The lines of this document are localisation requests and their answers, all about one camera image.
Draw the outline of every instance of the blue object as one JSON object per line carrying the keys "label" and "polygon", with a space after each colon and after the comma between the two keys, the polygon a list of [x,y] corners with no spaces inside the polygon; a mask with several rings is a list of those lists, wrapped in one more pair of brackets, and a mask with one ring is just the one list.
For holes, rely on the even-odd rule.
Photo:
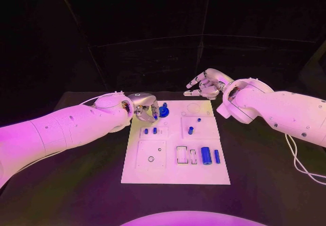
{"label": "blue object", "polygon": [[188,131],[188,134],[192,135],[192,133],[194,133],[194,127],[191,126],[190,127],[190,131]]}
{"label": "blue object", "polygon": [[165,118],[171,113],[166,103],[164,103],[164,106],[159,107],[159,111],[161,111],[161,117]]}
{"label": "blue object", "polygon": [[213,158],[211,158],[210,147],[203,147],[201,150],[203,150],[203,163],[204,163],[204,165],[211,165]]}
{"label": "blue object", "polygon": [[214,153],[216,153],[217,163],[220,164],[221,163],[221,161],[220,161],[220,151],[218,150],[214,150]]}

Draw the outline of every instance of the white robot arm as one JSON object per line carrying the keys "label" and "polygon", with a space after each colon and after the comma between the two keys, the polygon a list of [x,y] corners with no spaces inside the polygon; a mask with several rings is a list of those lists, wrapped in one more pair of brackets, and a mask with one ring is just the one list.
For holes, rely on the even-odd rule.
{"label": "white robot arm", "polygon": [[[125,96],[116,92],[96,98],[93,106],[80,104],[0,128],[0,188],[37,161],[120,131],[130,125],[133,114],[143,121],[158,119],[159,104],[152,94]],[[146,113],[149,107],[153,116]]]}
{"label": "white robot arm", "polygon": [[233,116],[249,124],[262,116],[273,129],[293,137],[326,147],[326,101],[302,94],[278,91],[259,79],[233,80],[223,72],[210,68],[191,81],[190,89],[200,82],[200,88],[187,91],[185,96],[217,99],[223,92],[218,113]]}

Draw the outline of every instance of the table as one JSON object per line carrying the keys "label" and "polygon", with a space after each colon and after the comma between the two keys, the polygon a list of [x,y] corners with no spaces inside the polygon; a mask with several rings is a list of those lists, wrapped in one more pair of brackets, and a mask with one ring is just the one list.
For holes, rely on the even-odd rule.
{"label": "table", "polygon": [[[102,94],[67,92],[57,110]],[[153,94],[158,100],[205,99]],[[324,225],[326,187],[296,170],[285,134],[260,117],[250,125],[217,112],[216,117],[231,185],[122,184],[129,126],[12,177],[0,196],[0,225],[116,226],[177,210],[218,212],[272,226]],[[324,148],[296,141],[309,171],[326,174]]]}

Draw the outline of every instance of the white board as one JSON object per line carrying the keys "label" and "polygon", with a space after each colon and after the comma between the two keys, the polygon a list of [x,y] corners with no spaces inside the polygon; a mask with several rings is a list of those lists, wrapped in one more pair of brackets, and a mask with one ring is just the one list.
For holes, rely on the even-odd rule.
{"label": "white board", "polygon": [[[211,101],[159,101],[159,106],[165,102],[171,111],[166,118],[155,123],[133,118],[122,183],[230,185]],[[203,163],[203,147],[210,147],[211,165]],[[214,150],[220,152],[220,164]]]}

